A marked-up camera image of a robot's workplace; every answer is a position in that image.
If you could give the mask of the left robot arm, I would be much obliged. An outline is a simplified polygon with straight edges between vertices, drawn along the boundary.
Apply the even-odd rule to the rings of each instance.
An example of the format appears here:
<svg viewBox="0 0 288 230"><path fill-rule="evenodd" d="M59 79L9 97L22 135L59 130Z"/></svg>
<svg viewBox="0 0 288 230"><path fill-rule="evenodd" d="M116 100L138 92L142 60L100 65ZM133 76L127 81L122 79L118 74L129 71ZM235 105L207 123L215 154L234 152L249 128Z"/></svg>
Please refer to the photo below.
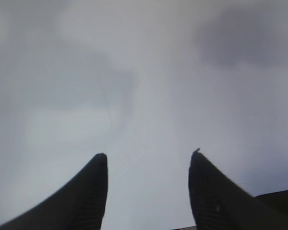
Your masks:
<svg viewBox="0 0 288 230"><path fill-rule="evenodd" d="M189 197L199 230L288 230L288 190L251 196L199 150L189 167ZM98 230L108 194L108 159L95 155L61 189L0 230Z"/></svg>

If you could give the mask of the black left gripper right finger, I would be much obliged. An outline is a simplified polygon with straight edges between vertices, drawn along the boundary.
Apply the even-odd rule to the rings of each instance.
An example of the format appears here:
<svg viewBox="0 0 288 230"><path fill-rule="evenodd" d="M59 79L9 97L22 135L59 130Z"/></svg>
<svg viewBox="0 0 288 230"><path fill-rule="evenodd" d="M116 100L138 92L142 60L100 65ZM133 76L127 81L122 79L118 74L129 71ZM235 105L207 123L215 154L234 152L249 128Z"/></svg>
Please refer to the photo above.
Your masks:
<svg viewBox="0 0 288 230"><path fill-rule="evenodd" d="M199 149L191 156L188 187L199 230L288 230L288 190L251 196Z"/></svg>

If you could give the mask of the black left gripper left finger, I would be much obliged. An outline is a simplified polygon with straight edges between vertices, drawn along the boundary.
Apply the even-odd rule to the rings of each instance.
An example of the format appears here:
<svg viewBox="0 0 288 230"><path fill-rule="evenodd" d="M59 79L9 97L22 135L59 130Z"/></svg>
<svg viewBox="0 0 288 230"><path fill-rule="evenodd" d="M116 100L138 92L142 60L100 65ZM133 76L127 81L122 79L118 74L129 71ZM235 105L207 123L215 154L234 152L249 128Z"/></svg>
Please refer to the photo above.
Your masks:
<svg viewBox="0 0 288 230"><path fill-rule="evenodd" d="M96 154L71 180L0 230L99 230L108 194L108 160Z"/></svg>

